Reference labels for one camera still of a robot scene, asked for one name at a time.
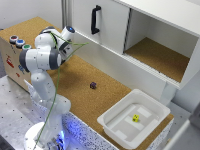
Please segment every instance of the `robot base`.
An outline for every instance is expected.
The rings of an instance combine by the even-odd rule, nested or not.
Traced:
[[[24,150],[49,150],[47,146],[42,148],[42,145],[40,145],[39,143],[34,149],[34,146],[36,144],[34,138],[37,135],[37,133],[40,131],[40,129],[43,127],[43,125],[44,125],[44,122],[35,124],[26,132],[25,137],[24,137]],[[65,140],[65,147],[68,147],[68,145],[69,145],[69,141],[67,142]]]

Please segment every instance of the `black handle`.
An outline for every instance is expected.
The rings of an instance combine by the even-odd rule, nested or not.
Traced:
[[[92,34],[98,33],[100,30],[96,28],[96,12],[101,10],[101,7],[96,5],[96,8],[92,10],[92,24],[91,24],[91,31]]]

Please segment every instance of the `yellow object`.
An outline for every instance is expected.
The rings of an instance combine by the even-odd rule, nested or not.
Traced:
[[[133,121],[134,121],[134,122],[138,122],[138,120],[139,120],[139,115],[136,115],[136,114],[135,114],[135,115],[133,116]]]

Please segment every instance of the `cabinet door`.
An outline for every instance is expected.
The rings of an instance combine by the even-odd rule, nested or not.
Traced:
[[[100,32],[92,35],[91,16],[96,5],[101,7],[96,12],[96,28]],[[128,7],[112,0],[74,0],[73,27],[89,39],[122,54],[129,11]]]

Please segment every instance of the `open cubby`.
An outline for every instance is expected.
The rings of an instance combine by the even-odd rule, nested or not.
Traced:
[[[198,37],[131,10],[124,53],[181,82]]]

